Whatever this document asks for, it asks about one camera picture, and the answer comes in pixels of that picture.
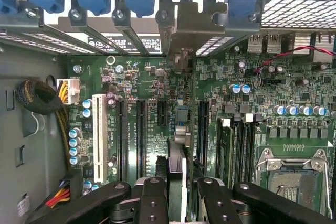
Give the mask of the locking lever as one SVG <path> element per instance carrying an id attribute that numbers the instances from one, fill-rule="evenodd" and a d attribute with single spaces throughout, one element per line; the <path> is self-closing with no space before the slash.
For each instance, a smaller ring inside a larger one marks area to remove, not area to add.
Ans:
<path id="1" fill-rule="evenodd" d="M 330 204 L 330 188 L 329 188 L 329 174 L 328 174 L 328 161 L 324 161 L 324 180 L 325 180 L 325 190 L 326 190 L 326 202 L 327 202 L 327 209 L 329 212 L 330 218 L 332 218 L 332 209 Z"/>

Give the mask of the long black expansion slot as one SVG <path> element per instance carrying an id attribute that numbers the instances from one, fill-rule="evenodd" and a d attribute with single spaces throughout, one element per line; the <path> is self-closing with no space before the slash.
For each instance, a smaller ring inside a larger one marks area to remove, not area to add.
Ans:
<path id="1" fill-rule="evenodd" d="M 118 100 L 116 106 L 117 128 L 117 177 L 118 180 L 127 180 L 127 103 L 125 99 Z"/>
<path id="2" fill-rule="evenodd" d="M 137 100 L 136 139 L 137 139 L 137 177 L 144 177 L 146 173 L 146 141 L 147 141 L 147 103 Z"/>

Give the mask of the installed RAM stick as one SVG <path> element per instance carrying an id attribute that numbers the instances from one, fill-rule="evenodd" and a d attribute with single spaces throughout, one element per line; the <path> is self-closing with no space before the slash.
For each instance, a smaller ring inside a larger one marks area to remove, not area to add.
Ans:
<path id="1" fill-rule="evenodd" d="M 233 129 L 230 119 L 217 120 L 217 153 L 216 177 L 220 178 L 229 188 L 232 188 L 232 161 L 233 161 Z"/>

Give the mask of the dark grey PC case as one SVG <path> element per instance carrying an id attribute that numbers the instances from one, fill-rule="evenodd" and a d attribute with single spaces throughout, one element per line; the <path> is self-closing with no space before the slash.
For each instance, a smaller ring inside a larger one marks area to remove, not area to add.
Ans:
<path id="1" fill-rule="evenodd" d="M 48 210 L 85 196 L 81 171 L 69 163 L 69 107 L 57 93 L 57 79 L 70 79 L 71 56 L 145 56 L 162 54 L 155 20 L 160 6 L 171 2 L 196 2 L 199 12 L 212 3 L 228 0 L 155 0 L 154 13 L 137 18 L 131 12 L 131 26 L 149 51 L 141 55 L 132 42 L 115 28 L 112 13 L 127 8 L 125 0 L 111 0 L 108 14 L 87 11 L 88 25 L 123 48 L 123 55 L 71 26 L 68 12 L 82 8 L 78 0 L 65 0 L 62 13 L 44 11 L 45 23 L 91 46 L 99 54 L 74 54 L 64 48 L 22 34 L 38 25 L 38 9 L 29 0 L 17 0 L 18 13 L 0 13 L 0 224 L 28 224 Z M 228 52 L 248 43 L 251 35 L 282 36 L 281 53 L 312 47 L 309 62 L 321 62 L 317 50 L 332 45 L 336 52 L 336 0 L 257 0 L 253 17 L 231 20 L 227 13 L 216 15 L 225 29 L 223 38 L 198 58 Z"/>

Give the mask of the CPU socket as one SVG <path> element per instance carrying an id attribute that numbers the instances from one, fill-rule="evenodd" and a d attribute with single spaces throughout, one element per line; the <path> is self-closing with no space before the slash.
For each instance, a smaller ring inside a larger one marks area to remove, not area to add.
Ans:
<path id="1" fill-rule="evenodd" d="M 254 172 L 254 184 L 330 218 L 326 202 L 324 161 L 319 148 L 308 157 L 280 157 L 267 147 L 261 151 Z M 330 203 L 331 185 L 329 176 Z"/>

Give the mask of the short black expansion slot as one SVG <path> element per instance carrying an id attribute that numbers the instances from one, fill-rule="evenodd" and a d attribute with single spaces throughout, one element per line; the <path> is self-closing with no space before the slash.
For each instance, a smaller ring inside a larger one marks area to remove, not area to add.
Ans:
<path id="1" fill-rule="evenodd" d="M 157 117 L 158 126 L 167 126 L 167 109 L 168 109 L 167 101 L 158 100 L 157 108 L 158 108 L 158 117 Z"/>

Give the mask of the white expansion slot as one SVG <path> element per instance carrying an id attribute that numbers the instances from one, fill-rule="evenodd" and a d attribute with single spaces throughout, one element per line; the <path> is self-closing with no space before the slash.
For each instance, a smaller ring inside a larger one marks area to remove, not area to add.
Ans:
<path id="1" fill-rule="evenodd" d="M 104 184 L 108 176 L 107 96 L 94 94 L 92 101 L 94 182 Z"/>

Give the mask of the silver rear port block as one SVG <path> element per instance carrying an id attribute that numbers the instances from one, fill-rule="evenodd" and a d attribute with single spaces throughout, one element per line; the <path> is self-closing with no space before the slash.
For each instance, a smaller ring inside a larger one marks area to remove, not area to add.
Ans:
<path id="1" fill-rule="evenodd" d="M 267 52 L 270 54 L 281 53 L 282 36 L 280 34 L 267 35 Z"/>
<path id="2" fill-rule="evenodd" d="M 263 37 L 260 34 L 251 35 L 248 38 L 247 52 L 259 54 L 262 53 Z"/>

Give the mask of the white power connector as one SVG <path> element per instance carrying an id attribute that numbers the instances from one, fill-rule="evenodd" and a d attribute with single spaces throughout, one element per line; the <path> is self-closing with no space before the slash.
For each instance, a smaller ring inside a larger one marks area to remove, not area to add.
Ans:
<path id="1" fill-rule="evenodd" d="M 79 79 L 57 79 L 57 93 L 63 105 L 78 104 L 80 102 Z"/>

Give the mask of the metal slot cover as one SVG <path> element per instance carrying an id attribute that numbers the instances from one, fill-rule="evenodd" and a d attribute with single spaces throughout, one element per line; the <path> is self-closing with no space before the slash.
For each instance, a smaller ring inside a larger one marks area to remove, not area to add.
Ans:
<path id="1" fill-rule="evenodd" d="M 141 55 L 149 55 L 149 51 L 131 26 L 131 12 L 129 9 L 115 9 L 112 19 L 117 31 L 129 39 Z"/>
<path id="2" fill-rule="evenodd" d="M 94 46 L 46 24 L 44 20 L 44 11 L 41 8 L 38 9 L 37 27 L 25 28 L 25 31 L 23 31 L 22 34 L 62 47 L 66 51 L 71 51 L 74 54 L 99 54 L 99 51 Z"/>
<path id="3" fill-rule="evenodd" d="M 115 44 L 112 40 L 108 39 L 106 36 L 95 30 L 88 25 L 87 11 L 83 8 L 72 8 L 68 12 L 68 17 L 70 19 L 71 26 L 78 29 L 82 33 L 96 39 L 97 41 L 109 45 L 114 48 L 116 52 L 126 55 L 127 52 Z"/>
<path id="4" fill-rule="evenodd" d="M 165 9 L 159 9 L 155 20 L 158 24 L 162 54 L 167 56 L 171 42 L 171 36 L 174 31 L 175 17 L 174 12 Z"/>

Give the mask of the empty RAM slot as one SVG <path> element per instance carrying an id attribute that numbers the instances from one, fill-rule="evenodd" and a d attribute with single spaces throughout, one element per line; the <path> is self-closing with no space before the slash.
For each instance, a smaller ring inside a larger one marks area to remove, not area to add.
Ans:
<path id="1" fill-rule="evenodd" d="M 244 155 L 244 125 L 242 122 L 235 122 L 235 140 L 236 140 L 236 152 L 235 152 L 235 182 L 241 181 L 241 173 L 243 167 L 243 155 Z"/>

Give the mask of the green motherboard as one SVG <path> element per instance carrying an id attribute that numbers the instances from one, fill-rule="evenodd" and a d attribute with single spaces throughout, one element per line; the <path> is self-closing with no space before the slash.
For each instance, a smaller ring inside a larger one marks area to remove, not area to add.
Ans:
<path id="1" fill-rule="evenodd" d="M 198 108 L 195 113 L 193 185 L 189 191 L 187 221 L 199 218 L 197 181 L 216 177 L 219 118 L 230 119 L 233 129 L 232 188 L 253 183 L 256 162 L 264 148 L 280 157 L 308 157 L 319 148 L 329 161 L 331 208 L 336 220 L 336 52 L 330 45 L 317 50 L 321 62 L 309 62 L 312 47 L 282 53 L 248 53 L 248 43 L 228 52 L 196 59 L 195 97 L 209 102 L 207 165 L 197 158 Z M 118 180 L 117 101 L 127 103 L 127 180 L 161 177 L 167 186 L 168 144 L 173 138 L 169 89 L 182 78 L 172 72 L 163 56 L 71 56 L 70 79 L 79 79 L 80 102 L 69 107 L 69 163 L 81 171 L 83 192 L 92 192 Z M 92 96 L 107 96 L 108 176 L 104 184 L 94 181 Z M 146 173 L 137 177 L 137 100 L 147 103 Z M 167 101 L 167 126 L 157 124 L 158 100 Z M 244 125 L 242 178 L 235 182 L 235 122 Z"/>

